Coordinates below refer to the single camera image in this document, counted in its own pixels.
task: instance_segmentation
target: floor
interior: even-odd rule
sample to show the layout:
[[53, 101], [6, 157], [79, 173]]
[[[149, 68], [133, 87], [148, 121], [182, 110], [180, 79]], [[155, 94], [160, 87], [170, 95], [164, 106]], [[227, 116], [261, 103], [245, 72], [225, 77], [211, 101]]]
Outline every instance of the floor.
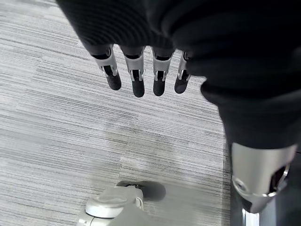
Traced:
[[174, 92], [180, 51], [163, 96], [113, 91], [53, 0], [0, 0], [0, 225], [74, 226], [86, 200], [124, 179], [166, 185], [146, 203], [157, 225], [223, 226], [230, 174], [222, 122], [192, 77]]

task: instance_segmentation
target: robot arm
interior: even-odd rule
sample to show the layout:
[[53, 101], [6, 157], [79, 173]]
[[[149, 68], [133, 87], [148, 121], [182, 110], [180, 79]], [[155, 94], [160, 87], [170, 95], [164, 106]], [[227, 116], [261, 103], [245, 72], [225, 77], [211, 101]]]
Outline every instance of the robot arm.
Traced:
[[[261, 211], [284, 187], [301, 137], [298, 2], [57, 2], [94, 57], [104, 55], [100, 47], [111, 44], [183, 50], [175, 91], [185, 91], [191, 74], [206, 76], [201, 92], [219, 108], [230, 148], [233, 183], [245, 209]], [[141, 97], [143, 54], [128, 51], [123, 50], [133, 92]], [[170, 58], [160, 60], [156, 51], [154, 57], [154, 92], [160, 96]], [[98, 58], [110, 87], [119, 89], [115, 59], [110, 55], [107, 61]]]

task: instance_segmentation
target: black sleeve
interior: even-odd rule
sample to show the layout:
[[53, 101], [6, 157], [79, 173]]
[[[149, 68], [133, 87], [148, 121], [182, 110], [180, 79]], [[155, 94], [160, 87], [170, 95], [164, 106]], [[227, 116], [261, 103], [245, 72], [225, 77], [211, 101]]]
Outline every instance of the black sleeve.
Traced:
[[293, 0], [57, 0], [91, 53], [97, 45], [190, 52], [230, 143], [301, 140], [301, 14]]

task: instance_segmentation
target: metal bracket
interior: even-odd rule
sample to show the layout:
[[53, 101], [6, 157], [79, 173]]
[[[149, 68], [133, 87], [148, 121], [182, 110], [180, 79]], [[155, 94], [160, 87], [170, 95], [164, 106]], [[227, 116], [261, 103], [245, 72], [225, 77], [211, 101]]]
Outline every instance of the metal bracket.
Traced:
[[115, 56], [114, 56], [112, 46], [110, 46], [110, 56], [107, 59], [100, 60], [100, 59], [94, 58], [94, 60], [96, 61], [99, 69], [103, 71], [103, 73], [105, 74], [106, 77], [108, 77], [109, 75], [106, 73], [106, 71], [104, 69], [105, 66], [110, 66], [111, 67], [111, 70], [113, 72], [113, 76], [118, 75], [117, 63], [116, 63], [116, 59], [115, 59]]

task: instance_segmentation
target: black fingertip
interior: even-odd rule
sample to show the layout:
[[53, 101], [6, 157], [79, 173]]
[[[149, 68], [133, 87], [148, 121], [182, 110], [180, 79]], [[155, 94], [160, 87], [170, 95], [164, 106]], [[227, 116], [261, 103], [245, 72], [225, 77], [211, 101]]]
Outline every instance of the black fingertip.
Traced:
[[165, 81], [162, 80], [154, 81], [153, 91], [154, 94], [158, 97], [163, 95], [165, 91]]
[[177, 94], [181, 94], [181, 93], [185, 92], [185, 90], [187, 88], [187, 84], [188, 84], [188, 81], [186, 79], [179, 80], [179, 78], [177, 77], [177, 80], [175, 81], [175, 84], [174, 84], [175, 92]]
[[119, 90], [121, 88], [121, 79], [119, 73], [116, 76], [110, 75], [107, 77], [107, 81], [112, 90]]
[[143, 97], [144, 95], [144, 82], [143, 81], [133, 81], [133, 93], [136, 97]]

